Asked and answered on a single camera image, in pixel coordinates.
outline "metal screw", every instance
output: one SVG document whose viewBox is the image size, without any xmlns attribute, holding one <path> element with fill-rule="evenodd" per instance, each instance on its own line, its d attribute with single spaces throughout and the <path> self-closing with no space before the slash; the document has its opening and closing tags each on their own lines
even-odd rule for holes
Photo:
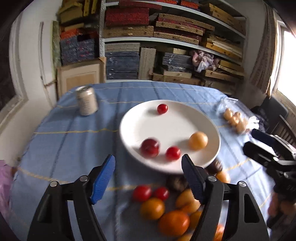
<svg viewBox="0 0 296 241">
<path fill-rule="evenodd" d="M 81 181 L 81 182 L 86 182 L 87 180 L 88 180 L 88 176 L 81 176 L 80 178 L 79 178 L 79 180 Z"/>
<path fill-rule="evenodd" d="M 239 182 L 239 185 L 240 185 L 241 187 L 243 187 L 243 188 L 244 188 L 245 186 L 247 186 L 247 184 L 246 184 L 245 182 L 243 182 L 243 181 L 240 181 L 240 182 Z"/>
<path fill-rule="evenodd" d="M 53 181 L 53 182 L 51 182 L 51 183 L 50 183 L 50 186 L 51 186 L 51 187 L 56 187 L 56 186 L 57 186 L 57 181 Z"/>
<path fill-rule="evenodd" d="M 217 178 L 215 178 L 214 176 L 209 176 L 207 179 L 211 182 L 217 181 Z"/>
</svg>

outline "table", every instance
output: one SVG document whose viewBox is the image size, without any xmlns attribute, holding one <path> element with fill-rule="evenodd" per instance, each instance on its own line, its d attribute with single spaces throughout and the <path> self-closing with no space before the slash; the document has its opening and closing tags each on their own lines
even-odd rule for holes
<svg viewBox="0 0 296 241">
<path fill-rule="evenodd" d="M 79 115 L 75 90 L 61 97 L 57 106 L 42 121 L 24 151 L 11 190 L 12 214 L 9 224 L 20 240 L 26 240 L 35 209 L 50 181 L 73 182 L 101 165 L 108 154 L 116 157 L 116 169 L 103 199 L 93 206 L 108 241 L 173 240 L 159 235 L 157 222 L 139 215 L 140 204 L 131 202 L 139 184 L 163 185 L 166 175 L 134 160 L 119 138 L 123 115 L 133 106 L 154 99 L 180 101 L 208 115 L 221 134 L 218 158 L 228 171 L 231 183 L 245 181 L 267 218 L 274 183 L 263 167 L 244 156 L 242 146 L 250 138 L 238 136 L 217 116 L 216 107 L 225 97 L 216 89 L 163 82 L 119 82 L 93 85 L 99 110 L 90 116 Z M 173 209 L 174 194 L 166 201 Z M 225 223 L 227 202 L 220 222 Z M 82 240 L 76 223 L 73 202 L 68 202 L 75 240 Z"/>
</svg>

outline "purple bag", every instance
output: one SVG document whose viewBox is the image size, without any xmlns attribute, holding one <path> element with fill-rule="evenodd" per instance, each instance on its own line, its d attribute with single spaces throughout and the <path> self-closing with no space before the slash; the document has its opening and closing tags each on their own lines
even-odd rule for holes
<svg viewBox="0 0 296 241">
<path fill-rule="evenodd" d="M 12 167 L 6 165 L 4 160 L 0 160 L 0 212 L 6 221 L 9 217 L 8 200 L 12 180 Z"/>
</svg>

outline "red fruit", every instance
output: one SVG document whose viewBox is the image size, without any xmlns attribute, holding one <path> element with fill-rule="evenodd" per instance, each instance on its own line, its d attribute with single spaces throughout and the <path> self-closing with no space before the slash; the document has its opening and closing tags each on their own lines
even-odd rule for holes
<svg viewBox="0 0 296 241">
<path fill-rule="evenodd" d="M 171 146 L 167 149 L 165 157 L 168 161 L 175 161 L 181 157 L 181 151 L 177 146 Z"/>
<path fill-rule="evenodd" d="M 152 191 L 149 186 L 137 186 L 133 191 L 133 200 L 137 202 L 144 202 L 151 197 Z"/>
<path fill-rule="evenodd" d="M 153 158 L 159 154 L 159 142 L 154 139 L 146 139 L 140 146 L 143 157 Z"/>
<path fill-rule="evenodd" d="M 153 196 L 154 197 L 157 197 L 163 201 L 165 201 L 166 199 L 168 199 L 170 195 L 170 192 L 168 191 L 167 188 L 165 187 L 160 187 L 160 188 L 157 188 L 154 192 L 153 192 Z"/>
<path fill-rule="evenodd" d="M 160 104 L 157 106 L 157 112 L 161 115 L 168 111 L 168 106 L 166 104 Z"/>
</svg>

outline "can top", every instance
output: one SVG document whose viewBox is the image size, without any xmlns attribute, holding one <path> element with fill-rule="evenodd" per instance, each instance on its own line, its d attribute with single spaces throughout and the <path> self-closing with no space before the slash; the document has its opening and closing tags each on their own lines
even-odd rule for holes
<svg viewBox="0 0 296 241">
<path fill-rule="evenodd" d="M 78 93 L 82 93 L 82 92 L 84 92 L 84 91 L 89 90 L 90 88 L 91 88 L 91 86 L 89 86 L 89 85 L 80 86 L 80 87 L 78 87 L 78 88 L 76 89 L 76 92 L 78 92 Z"/>
</svg>

